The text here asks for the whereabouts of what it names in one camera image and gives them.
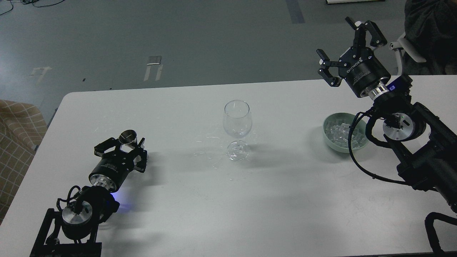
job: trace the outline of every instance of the glass base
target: glass base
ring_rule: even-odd
[[[227,147],[228,158],[234,161],[246,159],[249,155],[250,148],[248,144],[241,140],[230,143]]]

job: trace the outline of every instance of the green bowl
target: green bowl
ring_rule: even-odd
[[[350,113],[345,113],[345,112],[338,112],[338,113],[334,113],[330,116],[328,116],[327,118],[325,118],[324,120],[324,124],[322,124],[322,133],[324,134],[324,141],[325,143],[333,150],[335,151],[338,151],[340,153],[349,153],[349,149],[346,147],[341,147],[339,145],[336,145],[334,142],[332,142],[327,134],[325,133],[326,132],[326,129],[329,129],[328,127],[328,124],[330,123],[336,123],[337,120],[342,120],[343,123],[347,123],[347,124],[351,124],[352,123],[352,120],[354,119],[355,115],[354,114],[350,114]],[[361,145],[359,145],[359,147],[352,147],[352,150],[358,150],[358,149],[361,149],[363,147],[365,147],[367,144],[368,144],[368,139],[365,137],[365,127],[367,126],[367,124],[361,120],[357,126],[356,126],[356,129],[359,130],[359,132],[361,132],[363,134],[363,138],[364,138],[364,141]]]

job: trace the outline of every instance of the gray floor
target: gray floor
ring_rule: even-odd
[[[14,10],[0,16],[0,99],[35,104],[49,121],[74,91],[319,79],[315,50],[337,59],[352,45],[346,16],[376,22],[393,41],[403,33],[404,2],[67,0],[45,8],[14,3]],[[10,7],[0,0],[0,13]],[[157,66],[144,81],[150,55],[162,56],[157,81]],[[393,52],[383,47],[376,56],[396,73]],[[127,95],[119,105],[130,101]]]

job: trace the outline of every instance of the glass stem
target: glass stem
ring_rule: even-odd
[[[236,141],[235,150],[240,151],[242,148],[243,147],[241,146],[241,144],[238,141]]]

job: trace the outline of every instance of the checkered fabric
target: checkered fabric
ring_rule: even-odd
[[[34,105],[0,100],[0,224],[46,131]]]

